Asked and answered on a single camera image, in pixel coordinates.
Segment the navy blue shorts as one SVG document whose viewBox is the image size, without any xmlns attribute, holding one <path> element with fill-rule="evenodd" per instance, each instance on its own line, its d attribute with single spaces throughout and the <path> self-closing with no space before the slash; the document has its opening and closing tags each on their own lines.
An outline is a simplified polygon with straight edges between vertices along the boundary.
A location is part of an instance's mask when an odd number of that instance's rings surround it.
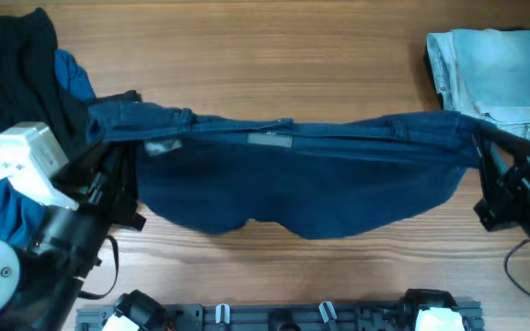
<svg viewBox="0 0 530 331">
<path fill-rule="evenodd" d="M 91 136 L 134 143 L 139 199 L 207 234 L 273 222 L 307 239 L 361 234 L 448 201 L 478 161 L 477 119 L 452 111 L 351 123 L 251 121 L 108 102 Z"/>
</svg>

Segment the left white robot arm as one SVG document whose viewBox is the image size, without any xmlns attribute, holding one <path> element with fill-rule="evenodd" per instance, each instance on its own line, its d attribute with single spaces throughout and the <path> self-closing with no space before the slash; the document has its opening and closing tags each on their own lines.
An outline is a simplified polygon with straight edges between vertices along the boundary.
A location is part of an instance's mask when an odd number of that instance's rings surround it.
<svg viewBox="0 0 530 331">
<path fill-rule="evenodd" d="M 84 279 L 100 264 L 109 230 L 140 231 L 134 143 L 96 143 L 65 165 L 54 188 L 76 208 L 47 207 L 24 249 L 0 240 L 0 330 L 59 330 L 78 299 L 99 300 L 83 291 Z"/>
</svg>

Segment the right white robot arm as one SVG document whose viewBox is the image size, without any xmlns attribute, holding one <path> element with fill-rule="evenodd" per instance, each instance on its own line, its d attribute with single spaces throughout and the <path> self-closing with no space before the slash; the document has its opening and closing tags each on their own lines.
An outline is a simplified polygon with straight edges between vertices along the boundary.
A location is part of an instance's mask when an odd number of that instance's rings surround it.
<svg viewBox="0 0 530 331">
<path fill-rule="evenodd" d="M 530 239 L 530 141 L 498 130 L 472 134 L 483 198 L 475 205 L 489 232 L 521 227 Z"/>
</svg>

